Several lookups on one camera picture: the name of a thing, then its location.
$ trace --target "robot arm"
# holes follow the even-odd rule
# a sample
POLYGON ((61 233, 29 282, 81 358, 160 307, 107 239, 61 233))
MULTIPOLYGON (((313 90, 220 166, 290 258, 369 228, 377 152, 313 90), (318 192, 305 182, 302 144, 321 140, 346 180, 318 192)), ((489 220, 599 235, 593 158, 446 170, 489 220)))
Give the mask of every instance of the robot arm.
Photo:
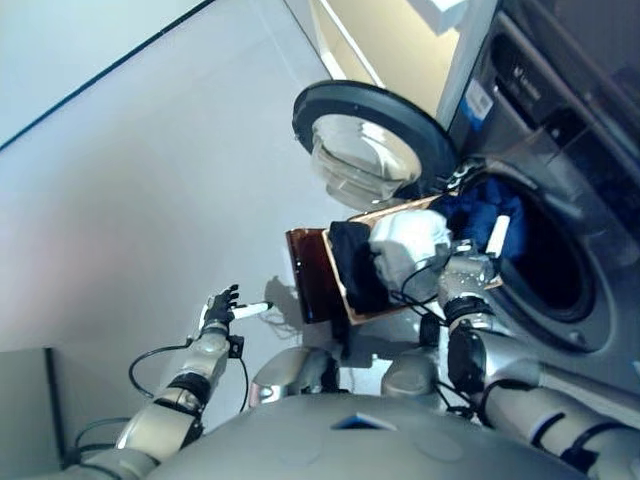
POLYGON ((486 301, 494 276, 484 255, 458 255, 440 278, 449 325, 448 368, 486 425, 555 455, 594 479, 640 477, 640 431, 573 397, 540 387, 542 366, 509 336, 486 301))
POLYGON ((224 373, 229 356, 242 354, 242 337, 229 336, 235 318, 271 307, 260 303, 237 307, 238 286, 210 297, 202 310, 196 339, 174 379, 125 426, 116 448, 55 476, 134 480, 146 477, 160 463, 200 438, 202 413, 224 373))

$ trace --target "white cloth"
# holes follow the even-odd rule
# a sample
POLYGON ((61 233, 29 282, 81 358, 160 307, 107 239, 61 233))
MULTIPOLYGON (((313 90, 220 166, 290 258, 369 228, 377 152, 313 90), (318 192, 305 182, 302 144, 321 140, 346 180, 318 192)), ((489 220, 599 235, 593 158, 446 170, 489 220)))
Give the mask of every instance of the white cloth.
POLYGON ((431 210, 405 210, 383 217, 369 236, 376 272, 387 289, 400 291, 405 279, 451 245, 447 220, 431 210))

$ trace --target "sticker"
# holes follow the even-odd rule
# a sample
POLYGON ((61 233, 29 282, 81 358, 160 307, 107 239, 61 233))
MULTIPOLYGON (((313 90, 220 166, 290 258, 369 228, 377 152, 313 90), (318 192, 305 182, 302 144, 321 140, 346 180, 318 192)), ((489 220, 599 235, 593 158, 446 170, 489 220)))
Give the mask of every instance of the sticker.
POLYGON ((493 100, 485 92, 482 85, 474 78, 471 79, 467 91, 460 102, 460 109, 471 121, 471 127, 474 130, 480 130, 484 119, 493 107, 493 100))

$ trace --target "washing machine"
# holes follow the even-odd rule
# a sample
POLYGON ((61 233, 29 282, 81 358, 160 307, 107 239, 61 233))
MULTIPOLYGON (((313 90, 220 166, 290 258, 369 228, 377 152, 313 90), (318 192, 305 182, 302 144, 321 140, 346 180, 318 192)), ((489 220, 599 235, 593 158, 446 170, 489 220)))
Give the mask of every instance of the washing machine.
POLYGON ((361 211, 490 177, 521 197, 526 253, 491 302, 559 372, 640 397, 640 4, 505 0, 448 131, 402 97, 320 82, 293 128, 361 211))

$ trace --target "tiled floor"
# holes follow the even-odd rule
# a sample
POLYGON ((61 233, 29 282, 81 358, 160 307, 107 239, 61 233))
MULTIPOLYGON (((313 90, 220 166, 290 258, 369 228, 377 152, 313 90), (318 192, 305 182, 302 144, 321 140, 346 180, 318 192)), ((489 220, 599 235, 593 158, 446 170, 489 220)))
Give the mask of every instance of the tiled floor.
MULTIPOLYGON (((212 290, 238 282, 300 325, 284 232, 348 213, 290 126, 296 95, 325 77, 280 0, 217 0, 3 152, 0 348, 56 347, 69 437, 142 404, 130 361, 181 342, 212 290)), ((258 318, 234 333, 250 374, 300 340, 258 318)), ((230 362, 209 426, 242 388, 230 362)))

